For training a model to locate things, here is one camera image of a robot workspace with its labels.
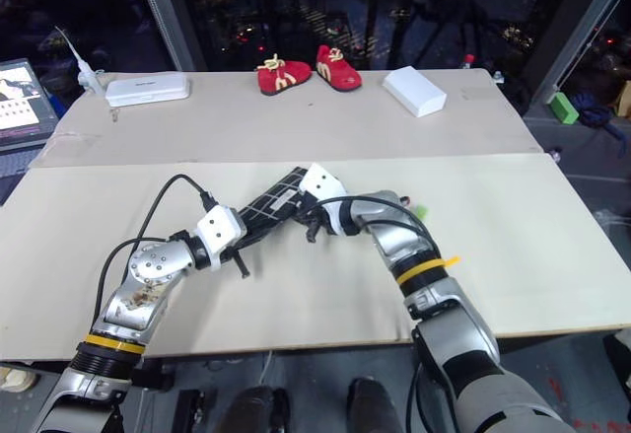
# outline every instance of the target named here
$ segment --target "yellow zip tie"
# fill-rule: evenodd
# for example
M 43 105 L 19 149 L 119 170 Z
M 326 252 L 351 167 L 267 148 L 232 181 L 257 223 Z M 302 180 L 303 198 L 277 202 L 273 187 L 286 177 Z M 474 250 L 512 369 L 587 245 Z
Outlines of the yellow zip tie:
M 449 267 L 458 262 L 460 262 L 460 257 L 457 256 L 452 257 L 449 260 L 442 260 L 441 258 L 433 258 L 432 260 L 427 260 L 405 270 L 401 275 L 398 276 L 398 278 L 396 279 L 396 283 L 398 283 L 399 286 L 403 285 L 405 282 L 414 278 L 420 273 L 427 272 L 428 270 L 436 267 Z

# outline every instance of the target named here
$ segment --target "yellow ring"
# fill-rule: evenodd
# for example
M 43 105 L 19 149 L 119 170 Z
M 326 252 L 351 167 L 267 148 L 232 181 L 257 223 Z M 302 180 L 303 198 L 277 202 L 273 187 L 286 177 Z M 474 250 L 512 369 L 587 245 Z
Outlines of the yellow ring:
M 132 352 L 134 354 L 142 354 L 145 352 L 145 346 L 118 341 L 108 337 L 96 336 L 95 334 L 88 334 L 86 336 L 86 342 L 97 346 L 109 347 L 110 349 L 116 349 L 118 351 Z
M 413 266 L 405 270 L 401 273 L 396 279 L 396 283 L 399 285 L 403 285 L 409 279 L 414 278 L 419 273 L 426 272 L 427 270 L 431 270 L 432 268 L 442 267 L 445 265 L 445 261 L 441 258 L 433 258 L 432 260 L 427 260 L 426 262 L 419 263 L 418 265 Z

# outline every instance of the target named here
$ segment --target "green object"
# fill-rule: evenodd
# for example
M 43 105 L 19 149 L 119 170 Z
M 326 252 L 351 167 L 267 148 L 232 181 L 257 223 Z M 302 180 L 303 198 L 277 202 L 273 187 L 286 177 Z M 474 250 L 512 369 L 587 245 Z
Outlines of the green object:
M 579 112 L 574 109 L 565 93 L 556 93 L 550 102 L 550 108 L 562 124 L 573 124 L 579 118 Z
M 428 211 L 429 210 L 422 204 L 417 204 L 416 206 L 414 206 L 414 214 L 416 214 L 418 219 L 420 219 L 421 221 L 425 219 L 425 216 L 427 216 Z

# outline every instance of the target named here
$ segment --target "beige tabletop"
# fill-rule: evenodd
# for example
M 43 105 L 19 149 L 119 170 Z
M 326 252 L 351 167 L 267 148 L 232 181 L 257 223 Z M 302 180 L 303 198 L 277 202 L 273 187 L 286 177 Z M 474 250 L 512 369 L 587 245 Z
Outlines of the beige tabletop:
M 132 237 L 164 181 L 186 172 L 241 208 L 295 165 L 164 164 L 32 169 L 0 211 L 0 359 L 60 359 L 85 336 L 104 259 Z M 393 189 L 429 211 L 449 272 L 498 336 L 631 325 L 631 273 L 545 154 L 328 162 L 353 193 Z M 173 187 L 147 235 L 202 217 Z M 184 277 L 149 355 L 409 341 L 403 297 L 368 235 L 293 221 L 233 263 Z M 120 281 L 112 266 L 105 297 Z
M 253 72 L 189 73 L 188 99 L 120 108 L 117 117 L 105 99 L 85 94 L 34 166 L 541 152 L 486 71 L 423 73 L 448 97 L 442 111 L 420 118 L 383 88 L 384 71 L 363 72 L 364 86 L 352 93 L 335 92 L 314 74 L 274 97 L 258 91 Z
M 117 115 L 84 95 L 0 208 L 0 359 L 73 355 L 104 258 L 136 234 L 173 174 L 240 208 L 312 161 L 351 192 L 393 189 L 427 206 L 443 253 L 462 258 L 451 274 L 497 335 L 631 325 L 628 268 L 488 73 L 424 74 L 448 98 L 421 118 L 382 88 L 386 72 L 364 72 L 354 93 L 313 76 L 272 98 L 254 73 L 193 73 L 187 100 Z M 200 217 L 177 184 L 148 235 Z M 409 340 L 411 320 L 370 237 L 308 245 L 290 222 L 243 255 L 248 280 L 231 264 L 183 280 L 149 355 Z

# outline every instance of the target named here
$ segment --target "white box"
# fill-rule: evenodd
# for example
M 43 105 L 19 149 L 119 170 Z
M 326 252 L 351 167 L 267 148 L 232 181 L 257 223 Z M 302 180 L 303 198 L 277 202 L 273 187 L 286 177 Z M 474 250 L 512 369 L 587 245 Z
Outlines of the white box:
M 188 98 L 190 85 L 181 72 L 115 80 L 107 85 L 105 98 L 113 108 Z
M 441 110 L 447 99 L 443 90 L 411 66 L 389 72 L 384 87 L 417 117 Z

